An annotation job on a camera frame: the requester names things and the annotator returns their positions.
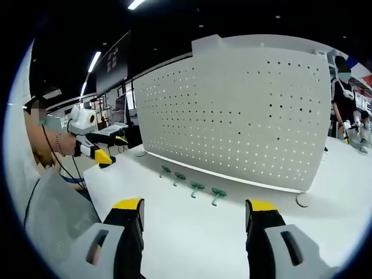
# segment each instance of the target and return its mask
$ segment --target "black ceiling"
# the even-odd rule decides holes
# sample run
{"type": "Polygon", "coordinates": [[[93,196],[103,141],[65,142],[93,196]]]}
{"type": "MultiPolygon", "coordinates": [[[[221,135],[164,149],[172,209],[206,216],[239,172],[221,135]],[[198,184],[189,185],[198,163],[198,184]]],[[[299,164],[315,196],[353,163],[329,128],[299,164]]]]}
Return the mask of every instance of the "black ceiling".
{"type": "MultiPolygon", "coordinates": [[[[104,54],[128,30],[132,43],[131,75],[191,52],[192,40],[212,34],[307,38],[344,51],[372,68],[372,48],[368,45],[372,24],[367,21],[370,16],[356,17],[355,10],[336,11],[309,3],[314,7],[235,0],[147,0],[130,11],[127,7],[131,2],[89,1],[79,7],[73,2],[58,9],[41,9],[34,29],[37,35],[32,58],[35,62],[31,63],[31,94],[43,95],[48,87],[59,87],[63,94],[50,100],[49,105],[79,96],[94,53],[104,54]]],[[[93,75],[85,93],[94,91],[93,75]]]]}

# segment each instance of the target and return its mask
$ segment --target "perforated white panel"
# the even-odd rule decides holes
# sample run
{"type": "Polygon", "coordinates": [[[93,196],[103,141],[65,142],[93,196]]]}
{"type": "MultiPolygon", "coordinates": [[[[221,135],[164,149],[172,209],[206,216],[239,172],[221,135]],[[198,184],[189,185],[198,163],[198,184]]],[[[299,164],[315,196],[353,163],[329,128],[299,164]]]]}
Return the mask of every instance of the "perforated white panel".
{"type": "Polygon", "coordinates": [[[327,62],[286,49],[212,52],[135,81],[144,147],[216,173],[309,189],[330,115],[327,62]]]}

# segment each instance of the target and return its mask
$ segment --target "person in black shirt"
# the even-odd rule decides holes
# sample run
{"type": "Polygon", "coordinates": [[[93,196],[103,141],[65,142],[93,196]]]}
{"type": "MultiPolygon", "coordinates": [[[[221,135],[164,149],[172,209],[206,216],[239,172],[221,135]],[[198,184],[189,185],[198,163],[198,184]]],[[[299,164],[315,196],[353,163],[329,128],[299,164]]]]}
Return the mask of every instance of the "person in black shirt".
{"type": "Polygon", "coordinates": [[[338,137],[343,138],[344,122],[356,124],[359,128],[361,123],[356,109],[355,92],[349,84],[351,69],[341,56],[336,56],[335,64],[337,69],[336,78],[331,82],[331,100],[338,123],[338,137]]]}

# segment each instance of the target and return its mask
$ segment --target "circular base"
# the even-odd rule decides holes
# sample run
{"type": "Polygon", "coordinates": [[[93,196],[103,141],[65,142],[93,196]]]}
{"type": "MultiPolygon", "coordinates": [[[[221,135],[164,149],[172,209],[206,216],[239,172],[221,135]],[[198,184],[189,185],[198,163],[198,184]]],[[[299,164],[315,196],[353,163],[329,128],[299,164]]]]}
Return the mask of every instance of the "circular base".
{"type": "Polygon", "coordinates": [[[114,163],[116,162],[116,158],[115,158],[114,156],[111,156],[110,159],[111,159],[111,161],[112,161],[111,164],[99,164],[98,166],[99,166],[100,168],[102,168],[102,169],[105,169],[105,168],[111,166],[112,164],[114,164],[114,163]]]}
{"type": "Polygon", "coordinates": [[[143,157],[143,156],[145,156],[146,154],[147,154],[147,151],[143,151],[143,152],[137,154],[137,157],[143,157]]]}
{"type": "Polygon", "coordinates": [[[299,194],[296,197],[296,203],[302,208],[306,208],[310,205],[310,196],[306,193],[299,194]]]}

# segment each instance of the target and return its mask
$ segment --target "hand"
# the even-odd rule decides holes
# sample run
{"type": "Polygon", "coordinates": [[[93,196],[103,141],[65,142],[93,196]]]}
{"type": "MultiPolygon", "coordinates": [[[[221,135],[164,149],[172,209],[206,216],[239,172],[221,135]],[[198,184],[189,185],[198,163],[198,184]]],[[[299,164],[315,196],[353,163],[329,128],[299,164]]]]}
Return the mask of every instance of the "hand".
{"type": "Polygon", "coordinates": [[[342,122],[338,123],[338,130],[342,135],[344,134],[345,129],[344,129],[344,124],[342,122]]]}
{"type": "Polygon", "coordinates": [[[58,141],[63,154],[65,155],[75,154],[76,138],[73,134],[63,133],[59,136],[58,141]]]}
{"type": "Polygon", "coordinates": [[[53,165],[54,165],[54,168],[55,168],[58,172],[60,172],[61,166],[60,166],[60,164],[58,163],[57,159],[54,157],[54,155],[53,155],[52,152],[51,152],[51,154],[52,154],[52,159],[53,159],[53,165]]]}

